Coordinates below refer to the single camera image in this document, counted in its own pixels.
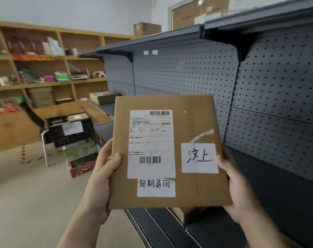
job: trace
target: forearm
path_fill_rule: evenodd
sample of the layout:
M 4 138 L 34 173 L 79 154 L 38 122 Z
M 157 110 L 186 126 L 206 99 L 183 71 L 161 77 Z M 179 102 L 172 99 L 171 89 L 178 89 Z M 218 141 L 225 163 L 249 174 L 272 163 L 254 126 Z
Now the forearm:
M 288 248 L 282 233 L 263 210 L 257 210 L 240 223 L 251 248 Z
M 56 248 L 95 248 L 101 226 L 99 217 L 99 211 L 86 210 L 80 204 Z

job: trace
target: black crate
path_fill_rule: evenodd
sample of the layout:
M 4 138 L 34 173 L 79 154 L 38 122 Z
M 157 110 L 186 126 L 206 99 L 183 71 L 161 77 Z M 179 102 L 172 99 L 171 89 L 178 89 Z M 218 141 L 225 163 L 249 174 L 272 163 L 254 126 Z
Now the black crate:
M 58 118 L 49 118 L 50 121 L 56 121 L 56 120 L 61 120 L 62 117 Z M 84 140 L 90 137 L 93 137 L 94 131 L 93 131 L 93 124 L 90 118 L 81 120 L 82 126 L 83 126 L 83 132 L 72 134 L 65 136 L 63 133 L 62 125 L 52 125 L 50 126 L 49 132 L 50 135 L 53 139 L 55 147 L 61 147 L 68 145 L 70 143 L 74 143 L 80 140 Z

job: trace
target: handwritten note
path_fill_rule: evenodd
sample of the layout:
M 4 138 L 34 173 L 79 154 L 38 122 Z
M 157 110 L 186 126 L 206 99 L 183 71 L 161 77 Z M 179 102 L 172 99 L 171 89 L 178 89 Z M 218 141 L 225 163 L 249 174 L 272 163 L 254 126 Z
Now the handwritten note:
M 84 132 L 82 122 L 72 122 L 62 125 L 63 133 L 65 136 L 69 136 L 76 133 Z
M 183 173 L 218 173 L 213 143 L 182 143 Z
M 138 179 L 138 197 L 175 197 L 175 181 L 169 179 Z

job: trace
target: person's left hand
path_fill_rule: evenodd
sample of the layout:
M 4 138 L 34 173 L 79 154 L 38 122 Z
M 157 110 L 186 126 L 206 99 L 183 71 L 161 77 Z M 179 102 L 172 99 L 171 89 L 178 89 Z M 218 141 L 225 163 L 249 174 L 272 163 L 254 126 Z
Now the person's left hand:
M 108 152 L 112 149 L 112 145 L 113 139 L 109 140 L 100 150 L 80 203 L 84 211 L 98 212 L 100 224 L 105 223 L 110 213 L 107 209 L 109 176 L 120 165 L 122 158 L 120 154 L 116 153 L 113 159 L 108 159 Z

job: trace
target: hand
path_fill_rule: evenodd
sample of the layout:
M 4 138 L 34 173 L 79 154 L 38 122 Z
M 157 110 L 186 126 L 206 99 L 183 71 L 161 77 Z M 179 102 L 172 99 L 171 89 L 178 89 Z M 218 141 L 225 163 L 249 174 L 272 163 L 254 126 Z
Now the hand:
M 262 211 L 262 207 L 255 198 L 246 178 L 235 166 L 235 160 L 229 151 L 224 146 L 222 149 L 224 158 L 217 155 L 216 162 L 221 169 L 227 172 L 230 178 L 229 189 L 233 202 L 233 205 L 224 208 L 235 222 L 241 224 L 250 214 Z
M 94 211 L 99 214 L 100 224 L 105 223 L 110 211 L 107 209 L 109 200 L 109 176 L 120 165 L 121 155 L 116 153 L 114 158 L 108 157 L 112 149 L 113 139 L 109 140 L 100 150 L 96 165 L 88 180 L 80 206 L 84 211 Z

